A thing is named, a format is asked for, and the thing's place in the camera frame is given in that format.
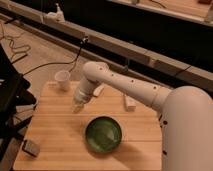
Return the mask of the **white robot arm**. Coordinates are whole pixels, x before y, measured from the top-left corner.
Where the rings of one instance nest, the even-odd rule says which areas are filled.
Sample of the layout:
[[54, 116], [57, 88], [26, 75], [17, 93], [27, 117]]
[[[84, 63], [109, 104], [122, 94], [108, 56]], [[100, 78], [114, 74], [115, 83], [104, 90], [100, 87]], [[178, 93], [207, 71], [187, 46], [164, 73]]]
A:
[[166, 88], [124, 76], [104, 62], [83, 66], [74, 100], [88, 103], [107, 84], [157, 112], [162, 130], [161, 171], [213, 171], [213, 98], [195, 86]]

